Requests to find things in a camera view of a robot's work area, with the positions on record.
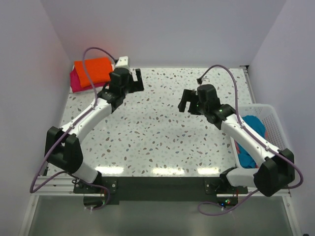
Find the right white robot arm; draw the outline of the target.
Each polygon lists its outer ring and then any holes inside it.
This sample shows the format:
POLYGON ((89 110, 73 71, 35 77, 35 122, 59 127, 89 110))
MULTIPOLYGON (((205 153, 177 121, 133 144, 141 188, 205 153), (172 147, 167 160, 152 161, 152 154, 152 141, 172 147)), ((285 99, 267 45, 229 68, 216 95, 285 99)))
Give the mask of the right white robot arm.
POLYGON ((270 197, 295 180, 294 155, 285 148, 281 150, 261 137, 236 110, 221 104, 213 85, 201 85, 197 90, 185 89, 178 105, 180 112, 186 106, 192 115, 203 115, 217 129, 236 141, 255 162, 255 168, 244 168, 239 160, 236 166, 220 174, 219 187, 231 193, 236 187, 255 187, 270 197))

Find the orange t-shirt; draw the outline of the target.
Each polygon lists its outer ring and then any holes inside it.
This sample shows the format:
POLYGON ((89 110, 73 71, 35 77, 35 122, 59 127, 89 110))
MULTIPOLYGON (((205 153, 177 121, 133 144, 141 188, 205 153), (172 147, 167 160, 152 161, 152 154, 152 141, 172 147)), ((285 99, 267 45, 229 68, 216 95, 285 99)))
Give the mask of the orange t-shirt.
MULTIPOLYGON (((109 73, 113 71, 113 67, 109 58, 87 59, 84 62, 87 72, 94 85, 104 84, 105 82, 110 81, 109 73)), ((75 61, 74 68, 77 72, 80 86, 82 88, 90 86, 91 83, 83 68, 83 61, 82 60, 75 61)))

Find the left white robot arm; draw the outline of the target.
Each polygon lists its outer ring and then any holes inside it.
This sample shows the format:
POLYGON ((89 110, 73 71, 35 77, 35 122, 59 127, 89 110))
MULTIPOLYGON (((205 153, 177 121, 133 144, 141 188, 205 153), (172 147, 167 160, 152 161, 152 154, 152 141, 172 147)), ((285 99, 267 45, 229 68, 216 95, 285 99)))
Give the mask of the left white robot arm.
POLYGON ((47 131, 45 159, 48 163, 85 182, 91 193, 102 187, 102 175, 85 161, 81 143, 85 137, 106 117, 121 106, 129 93, 143 91, 140 69, 136 69, 135 81, 126 68, 115 68, 92 103, 74 120, 61 128, 51 127, 47 131))

